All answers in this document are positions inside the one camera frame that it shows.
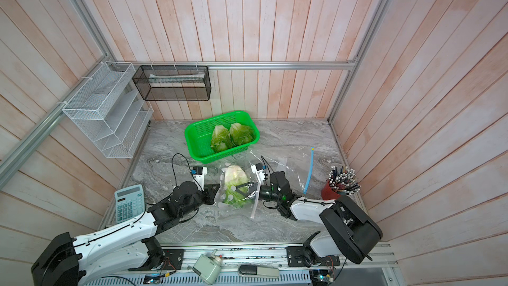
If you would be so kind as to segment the clear zip bag blue seal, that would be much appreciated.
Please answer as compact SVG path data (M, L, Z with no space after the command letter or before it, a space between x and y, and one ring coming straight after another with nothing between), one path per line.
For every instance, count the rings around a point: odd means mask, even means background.
M310 146L255 146L247 151L246 161L266 165L267 179L263 185L270 184L272 173L284 172L292 189L307 193L314 155L314 147Z

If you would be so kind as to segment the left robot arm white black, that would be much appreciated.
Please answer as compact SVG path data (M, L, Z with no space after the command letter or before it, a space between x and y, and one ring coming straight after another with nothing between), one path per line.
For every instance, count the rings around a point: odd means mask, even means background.
M51 240L31 267L35 285L84 285L122 270L150 270L163 261L156 235L187 221L202 205L213 205L220 184L185 181L173 193L129 221Z

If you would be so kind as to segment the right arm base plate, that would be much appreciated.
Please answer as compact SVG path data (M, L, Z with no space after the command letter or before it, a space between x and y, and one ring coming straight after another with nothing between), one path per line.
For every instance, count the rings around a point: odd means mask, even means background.
M305 246L288 246L286 252L289 267L340 266L340 259L337 256L320 258Z

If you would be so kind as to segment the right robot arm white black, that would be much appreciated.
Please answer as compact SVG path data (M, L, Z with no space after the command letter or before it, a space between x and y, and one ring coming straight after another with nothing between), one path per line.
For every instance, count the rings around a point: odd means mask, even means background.
M372 259L370 252L383 237L381 228L351 198L308 199L293 192L284 172L272 173L267 185L259 184L255 198L274 202L275 210L284 218L323 225L325 232L314 233L306 241L311 254L319 258L342 254L360 264Z

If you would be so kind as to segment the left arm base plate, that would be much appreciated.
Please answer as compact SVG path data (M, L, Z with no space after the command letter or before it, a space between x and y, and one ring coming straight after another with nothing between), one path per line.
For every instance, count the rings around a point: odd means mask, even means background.
M183 263L184 249L163 249L150 255L146 262L137 268L129 268L128 271L148 271L148 270L180 270Z

